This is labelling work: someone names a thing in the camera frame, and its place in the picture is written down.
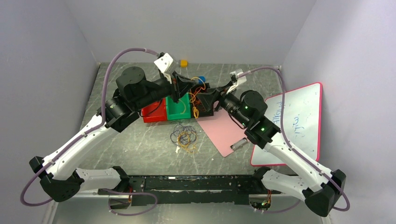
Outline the green plastic bin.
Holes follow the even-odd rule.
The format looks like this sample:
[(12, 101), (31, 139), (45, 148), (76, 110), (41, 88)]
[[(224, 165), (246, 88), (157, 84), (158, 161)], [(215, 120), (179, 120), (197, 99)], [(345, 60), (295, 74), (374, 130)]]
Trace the green plastic bin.
[(181, 120), (191, 118), (191, 106), (189, 94), (181, 97), (175, 103), (170, 97), (165, 98), (167, 120)]

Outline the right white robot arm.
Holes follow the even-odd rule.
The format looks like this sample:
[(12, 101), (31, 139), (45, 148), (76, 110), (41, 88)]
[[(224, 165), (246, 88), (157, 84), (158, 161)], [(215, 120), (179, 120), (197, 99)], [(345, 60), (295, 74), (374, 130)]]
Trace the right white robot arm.
[(261, 94), (245, 91), (237, 98), (232, 93), (225, 93), (224, 88), (215, 88), (199, 93), (197, 98), (206, 110), (224, 109), (244, 130), (250, 142), (280, 159), (297, 174), (289, 176), (270, 168), (260, 168), (252, 180), (255, 192), (264, 193), (268, 189), (293, 196), (321, 217), (328, 216), (331, 210), (350, 209), (349, 198), (344, 192), (346, 174), (321, 165), (289, 141), (284, 127), (265, 117), (268, 106)]

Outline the red plastic bin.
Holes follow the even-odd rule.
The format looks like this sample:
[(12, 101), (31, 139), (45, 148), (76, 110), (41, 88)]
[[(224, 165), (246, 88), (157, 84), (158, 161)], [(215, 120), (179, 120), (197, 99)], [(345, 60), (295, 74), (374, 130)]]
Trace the red plastic bin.
[(155, 123), (167, 121), (166, 101), (154, 102), (141, 110), (144, 123)]

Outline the black plastic bin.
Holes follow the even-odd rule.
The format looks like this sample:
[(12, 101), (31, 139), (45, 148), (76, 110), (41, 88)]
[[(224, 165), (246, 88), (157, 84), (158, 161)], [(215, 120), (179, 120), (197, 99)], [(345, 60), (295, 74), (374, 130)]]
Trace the black plastic bin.
[(210, 84), (204, 83), (193, 87), (188, 92), (189, 103), (190, 103), (190, 114), (192, 119), (210, 117), (214, 115), (213, 110), (207, 111), (202, 105), (202, 102), (195, 96), (197, 93), (206, 93), (209, 88), (210, 88)]

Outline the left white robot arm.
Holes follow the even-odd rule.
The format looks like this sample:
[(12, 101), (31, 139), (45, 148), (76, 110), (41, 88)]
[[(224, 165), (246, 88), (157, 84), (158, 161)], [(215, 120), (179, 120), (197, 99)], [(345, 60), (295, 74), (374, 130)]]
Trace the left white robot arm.
[(113, 97), (100, 107), (88, 124), (63, 147), (46, 157), (30, 160), (43, 190), (56, 202), (63, 202), (80, 191), (111, 189), (123, 194), (130, 189), (130, 179), (119, 166), (104, 170), (81, 169), (79, 165), (101, 142), (115, 137), (141, 117), (143, 108), (166, 97), (178, 101), (198, 85), (196, 80), (172, 72), (155, 81), (147, 80), (142, 68), (126, 68), (116, 79)]

